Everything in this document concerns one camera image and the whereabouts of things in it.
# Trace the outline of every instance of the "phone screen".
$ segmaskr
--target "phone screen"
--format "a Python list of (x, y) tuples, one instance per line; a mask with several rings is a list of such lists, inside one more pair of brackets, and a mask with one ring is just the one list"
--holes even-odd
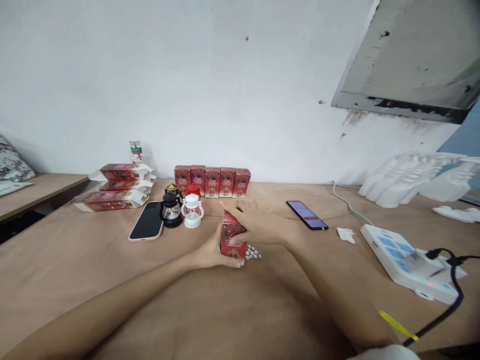
[(160, 233), (163, 222), (160, 218), (160, 208), (160, 201), (147, 202), (131, 231), (130, 239), (153, 238)]
[(306, 222), (311, 228), (326, 228), (326, 223), (324, 223), (317, 215), (315, 215), (312, 210), (305, 206), (301, 201), (287, 201), (287, 204), (291, 206), (293, 211), (295, 211), (301, 219)]

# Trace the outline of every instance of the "smartphone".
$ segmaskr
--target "smartphone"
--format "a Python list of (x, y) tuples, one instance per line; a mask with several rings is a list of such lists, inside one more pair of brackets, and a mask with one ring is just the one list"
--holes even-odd
[(131, 242), (155, 240), (162, 234), (164, 222), (160, 218), (161, 201), (147, 202), (128, 239)]
[(329, 227), (312, 210), (301, 201), (287, 201), (288, 206), (310, 228), (310, 230), (327, 230)]

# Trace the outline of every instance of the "pillow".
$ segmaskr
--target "pillow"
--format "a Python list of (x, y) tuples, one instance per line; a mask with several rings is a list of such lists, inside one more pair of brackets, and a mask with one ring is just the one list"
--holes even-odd
[(19, 153), (0, 136), (0, 181), (20, 182), (35, 176)]

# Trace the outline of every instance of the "power cord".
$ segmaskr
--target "power cord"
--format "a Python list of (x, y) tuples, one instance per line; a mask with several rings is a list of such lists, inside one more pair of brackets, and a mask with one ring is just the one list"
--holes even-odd
[[(446, 248), (437, 248), (434, 250), (427, 251), (425, 256), (431, 260), (436, 259), (442, 251), (445, 251), (450, 254), (450, 258), (446, 261), (448, 264), (450, 264), (450, 278), (451, 282), (453, 283), (453, 286), (455, 287), (456, 291), (458, 292), (458, 296), (456, 297), (455, 301), (453, 302), (452, 305), (448, 307), (447, 310), (445, 310), (441, 315), (439, 315), (437, 318), (435, 318), (433, 321), (429, 322), (426, 326), (424, 326), (422, 329), (420, 329), (415, 335), (417, 338), (421, 338), (423, 335), (428, 333), (430, 330), (432, 330), (434, 327), (436, 327), (438, 324), (440, 324), (442, 321), (444, 321), (446, 318), (448, 318), (455, 310), (459, 308), (459, 306), (462, 304), (462, 301), (464, 300), (464, 292), (460, 288), (459, 283), (457, 282), (457, 276), (456, 276), (456, 271), (457, 267), (460, 266), (461, 264), (464, 263), (465, 260), (468, 259), (480, 259), (480, 256), (475, 256), (475, 255), (467, 255), (467, 256), (455, 256), (455, 254), (446, 249)], [(409, 337), (407, 340), (403, 342), (404, 347), (410, 346), (414, 342), (414, 339), (412, 337)]]
[[(359, 189), (359, 187), (355, 187), (355, 186), (348, 186), (348, 185), (339, 185), (339, 184), (336, 184), (335, 181), (332, 181), (333, 182), (333, 194), (339, 198), (340, 200), (342, 200), (343, 202), (345, 202), (347, 205), (348, 205), (348, 209), (350, 210), (350, 213), (357, 217), (357, 219), (360, 221), (362, 219), (365, 219), (370, 225), (372, 226), (375, 226), (373, 224), (373, 222), (371, 222), (366, 216), (362, 215), (361, 213), (359, 213), (358, 211), (355, 211), (353, 208), (352, 208), (352, 205), (347, 201), (345, 200), (343, 197), (339, 196), (337, 194), (337, 192), (335, 191), (335, 187), (338, 185), (338, 186), (341, 186), (341, 187), (345, 187), (345, 188), (353, 188), (353, 189)], [(437, 249), (434, 249), (434, 250), (430, 250), (428, 251), (425, 256), (431, 260), (433, 259), (436, 259), (440, 253), (442, 251), (445, 251), (447, 252), (449, 255), (450, 255), (450, 259), (448, 259), (446, 262), (450, 265), (450, 278), (451, 278), (451, 282), (453, 283), (453, 286), (455, 287), (457, 293), (458, 293), (458, 296), (456, 297), (455, 301), (453, 302), (452, 305), (450, 305), (448, 307), (447, 310), (445, 310), (442, 314), (440, 314), (439, 316), (437, 316), (433, 321), (429, 322), (426, 326), (424, 326), (422, 329), (420, 329), (415, 335), (417, 338), (421, 338), (423, 335), (425, 335), (426, 333), (428, 333), (430, 330), (432, 330), (434, 327), (436, 327), (438, 324), (440, 324), (442, 321), (444, 321), (446, 318), (448, 318), (455, 310), (457, 310), (459, 308), (459, 306), (462, 304), (462, 301), (464, 300), (464, 292), (462, 291), (462, 289), (460, 288), (460, 285), (457, 281), (457, 276), (456, 276), (456, 271), (457, 271), (457, 267), (460, 266), (461, 264), (464, 263), (465, 260), (468, 260), (468, 259), (480, 259), (480, 256), (476, 256), (476, 255), (467, 255), (467, 256), (455, 256), (455, 254), (446, 249), (446, 248), (437, 248)], [(407, 340), (405, 340), (403, 342), (403, 346), (404, 347), (408, 347), (410, 346), (411, 344), (413, 344), (414, 342), (414, 339), (413, 337), (409, 337)]]
[[(333, 182), (333, 195), (335, 195), (337, 198), (339, 198), (340, 200), (342, 200), (343, 202), (345, 202), (347, 205), (348, 205), (348, 210), (350, 210), (350, 214), (352, 214), (353, 216), (355, 216), (358, 220), (360, 221), (363, 221), (361, 219), (364, 219), (366, 220), (370, 225), (372, 226), (375, 226), (373, 222), (370, 221), (370, 219), (364, 215), (362, 215), (361, 213), (359, 213), (358, 211), (354, 210), (352, 208), (352, 205), (347, 201), (345, 200), (343, 197), (339, 196), (337, 194), (337, 192), (335, 191), (335, 187), (338, 185), (337, 183), (335, 183), (335, 181), (332, 181)], [(355, 186), (348, 186), (348, 185), (338, 185), (338, 186), (341, 186), (341, 187), (344, 187), (344, 188), (353, 188), (353, 189), (360, 189), (359, 187), (355, 187)]]

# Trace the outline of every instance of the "stack of boxes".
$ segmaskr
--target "stack of boxes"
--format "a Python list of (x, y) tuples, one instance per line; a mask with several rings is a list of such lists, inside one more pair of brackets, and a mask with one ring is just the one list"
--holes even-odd
[(244, 198), (250, 183), (250, 171), (245, 168), (211, 167), (204, 165), (175, 166), (175, 183), (182, 196), (187, 186), (198, 185), (205, 198)]
[(108, 182), (98, 191), (74, 197), (69, 204), (75, 204), (84, 212), (138, 208), (148, 200), (157, 178), (145, 164), (108, 164), (100, 173), (91, 175), (90, 179)]

